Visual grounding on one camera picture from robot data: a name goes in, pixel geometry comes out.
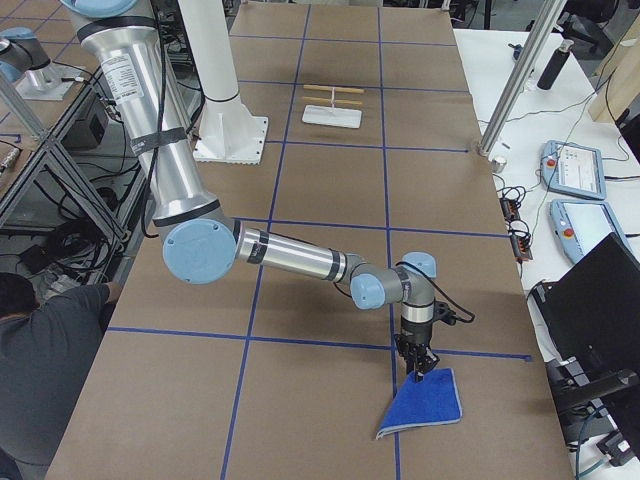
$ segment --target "white pole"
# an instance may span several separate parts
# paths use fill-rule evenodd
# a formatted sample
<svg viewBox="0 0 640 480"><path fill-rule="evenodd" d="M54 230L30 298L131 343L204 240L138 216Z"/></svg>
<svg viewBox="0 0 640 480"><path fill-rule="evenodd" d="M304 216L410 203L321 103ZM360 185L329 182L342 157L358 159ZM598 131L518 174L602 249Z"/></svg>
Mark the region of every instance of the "white pole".
<svg viewBox="0 0 640 480"><path fill-rule="evenodd" d="M268 120L242 104L220 0L179 0L206 104L194 157L259 163Z"/></svg>

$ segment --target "sticker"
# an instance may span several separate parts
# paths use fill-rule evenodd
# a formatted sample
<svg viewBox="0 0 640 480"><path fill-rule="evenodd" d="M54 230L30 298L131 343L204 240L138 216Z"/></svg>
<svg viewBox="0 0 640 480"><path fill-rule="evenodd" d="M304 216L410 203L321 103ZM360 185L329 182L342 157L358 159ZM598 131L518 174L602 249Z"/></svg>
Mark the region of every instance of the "sticker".
<svg viewBox="0 0 640 480"><path fill-rule="evenodd" d="M144 96L138 74L128 53L103 62L102 71L117 105Z"/></svg>

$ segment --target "blue towel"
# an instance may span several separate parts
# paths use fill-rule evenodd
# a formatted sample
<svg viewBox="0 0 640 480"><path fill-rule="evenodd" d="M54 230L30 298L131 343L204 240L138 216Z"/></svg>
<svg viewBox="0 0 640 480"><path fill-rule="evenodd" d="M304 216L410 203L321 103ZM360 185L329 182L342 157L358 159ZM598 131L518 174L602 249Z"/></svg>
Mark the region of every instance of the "blue towel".
<svg viewBox="0 0 640 480"><path fill-rule="evenodd" d="M416 382L412 373L391 402L376 439L407 428L456 423L461 418L453 370L433 370L421 382Z"/></svg>

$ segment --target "light blue joint cover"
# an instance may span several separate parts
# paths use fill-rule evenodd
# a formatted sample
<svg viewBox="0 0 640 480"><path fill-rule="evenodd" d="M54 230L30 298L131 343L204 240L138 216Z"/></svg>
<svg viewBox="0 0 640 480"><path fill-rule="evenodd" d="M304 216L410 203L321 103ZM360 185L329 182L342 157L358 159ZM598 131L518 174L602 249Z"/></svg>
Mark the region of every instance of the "light blue joint cover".
<svg viewBox="0 0 640 480"><path fill-rule="evenodd" d="M370 273L363 273L351 279L351 296L360 310L380 308L385 301L382 282Z"/></svg>
<svg viewBox="0 0 640 480"><path fill-rule="evenodd" d="M188 283L215 282L231 269L236 241L231 231L215 220L197 218L175 227L164 240L164 263Z"/></svg>
<svg viewBox="0 0 640 480"><path fill-rule="evenodd" d="M60 0L69 10L90 18L117 17L131 9L138 0Z"/></svg>
<svg viewBox="0 0 640 480"><path fill-rule="evenodd" d="M403 262L410 263L417 270L424 273L429 278L436 278L437 269L436 269L436 259L433 255L429 255L425 252L409 252L404 257L402 257Z"/></svg>
<svg viewBox="0 0 640 480"><path fill-rule="evenodd" d="M22 76L20 70L5 62L0 62L0 73L11 83L17 81Z"/></svg>
<svg viewBox="0 0 640 480"><path fill-rule="evenodd" d="M13 27L0 32L0 37L7 40L33 40L36 38L36 34L27 27Z"/></svg>

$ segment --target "table surface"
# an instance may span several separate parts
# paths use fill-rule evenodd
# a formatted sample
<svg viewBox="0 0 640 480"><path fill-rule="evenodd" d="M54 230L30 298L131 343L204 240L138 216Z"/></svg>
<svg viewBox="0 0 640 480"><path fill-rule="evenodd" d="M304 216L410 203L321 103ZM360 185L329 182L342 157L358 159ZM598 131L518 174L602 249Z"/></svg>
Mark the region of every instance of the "table surface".
<svg viewBox="0 0 640 480"><path fill-rule="evenodd" d="M231 41L267 145L200 164L205 184L254 227L380 265L433 254L478 315L434 329L463 419L374 439L404 378L397 308L240 263L186 285L151 240L47 478L571 478L448 15L250 3ZM303 124L306 83L365 88L361 128Z"/></svg>
<svg viewBox="0 0 640 480"><path fill-rule="evenodd" d="M513 68L513 50L508 44L524 44L527 34L455 30L455 36L469 89L473 95L477 118L489 120ZM593 122L589 116L588 106L594 99L594 88L573 56L567 61L551 90L543 91L535 86L548 59L561 41L560 35L551 35L535 64L534 73L509 118L521 117L528 112L542 110L551 112L529 115L522 120L508 122L489 158L493 158L494 155L507 158L507 166L500 174L507 186L531 187L539 183L536 171L540 168L542 148L547 140L567 141L568 139L570 142L600 149L603 157L625 159L628 155L629 160L625 162L604 160L606 175L640 175L640 165L624 139L620 139L618 129L611 124ZM577 105L564 112L558 112L574 104ZM480 122L480 126L484 129L486 124ZM496 185L502 186L499 180L496 181ZM613 207L624 231L640 232L640 215L637 210L640 200L640 182L607 182L606 187L607 202ZM555 236L548 213L549 203L556 198L570 197L548 192L546 188L538 185L527 193L520 209L522 218L532 228L538 218L532 247L533 260L524 263L523 266L522 286L525 292L540 280L560 279L571 268L571 263L563 254ZM640 239L629 239L629 243L636 258L640 259ZM533 300L529 301L529 309L543 357L547 361L559 358ZM583 448L581 470L602 456L595 446L600 438L602 437L590 440ZM634 458L622 468L607 465L592 473L589 478L594 480L637 479L640 478L640 462Z"/></svg>

